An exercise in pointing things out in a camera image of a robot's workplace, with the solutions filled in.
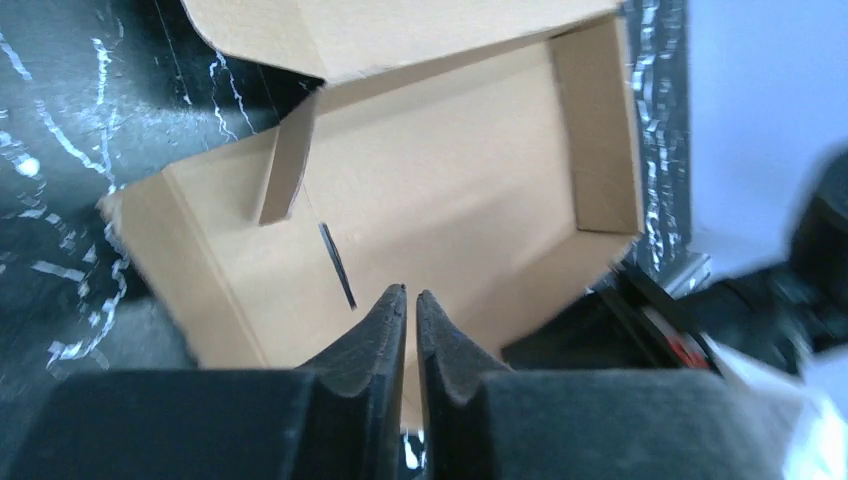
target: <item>cardboard flap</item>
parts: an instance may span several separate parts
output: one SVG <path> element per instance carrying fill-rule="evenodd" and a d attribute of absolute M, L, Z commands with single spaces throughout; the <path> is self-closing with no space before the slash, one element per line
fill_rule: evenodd
<path fill-rule="evenodd" d="M 183 0 L 226 55 L 339 85 L 608 14 L 615 0 Z"/>

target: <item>open cardboard box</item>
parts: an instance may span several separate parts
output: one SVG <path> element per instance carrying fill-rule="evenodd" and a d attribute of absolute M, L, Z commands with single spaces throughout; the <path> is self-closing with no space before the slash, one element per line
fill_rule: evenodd
<path fill-rule="evenodd" d="M 223 53 L 326 80 L 279 128 L 101 204 L 202 366 L 297 366 L 391 283 L 497 355 L 640 231 L 617 2 L 184 3 Z M 416 427 L 414 335 L 405 368 Z"/>

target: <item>table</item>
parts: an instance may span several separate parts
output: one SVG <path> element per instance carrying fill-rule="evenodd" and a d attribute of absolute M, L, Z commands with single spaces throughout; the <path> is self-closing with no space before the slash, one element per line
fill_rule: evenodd
<path fill-rule="evenodd" d="M 646 212 L 632 256 L 658 279 L 690 241 L 685 10 L 623 7 Z M 0 474 L 69 374 L 196 365 L 96 201 L 273 127 L 314 87 L 211 49 L 177 0 L 0 3 Z"/>

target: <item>brown cardboard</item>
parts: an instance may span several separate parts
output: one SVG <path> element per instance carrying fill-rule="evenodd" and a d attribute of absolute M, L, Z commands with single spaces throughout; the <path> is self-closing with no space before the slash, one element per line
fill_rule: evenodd
<path fill-rule="evenodd" d="M 225 53 L 329 80 L 280 128 L 102 203 L 202 366 L 299 365 L 391 283 L 433 290 L 497 354 L 581 294 L 639 232 L 616 4 L 456 3 L 185 0 Z M 322 23 L 315 12 L 327 5 L 346 21 Z M 358 28 L 377 7 L 394 25 Z M 257 204 L 278 209 L 262 226 Z M 361 309 L 347 302 L 320 223 Z M 421 424 L 414 344 L 410 335 L 407 426 Z"/>

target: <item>marble countertop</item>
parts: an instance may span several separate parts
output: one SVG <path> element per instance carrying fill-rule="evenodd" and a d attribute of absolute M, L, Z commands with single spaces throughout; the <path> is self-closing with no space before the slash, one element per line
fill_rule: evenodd
<path fill-rule="evenodd" d="M 690 238 L 685 5 L 624 12 L 646 211 L 633 255 L 660 277 Z M 314 87 L 211 49 L 178 0 L 0 3 L 0 473 L 69 374 L 195 365 L 96 201 L 276 125 Z M 419 437 L 404 443 L 421 467 Z"/>

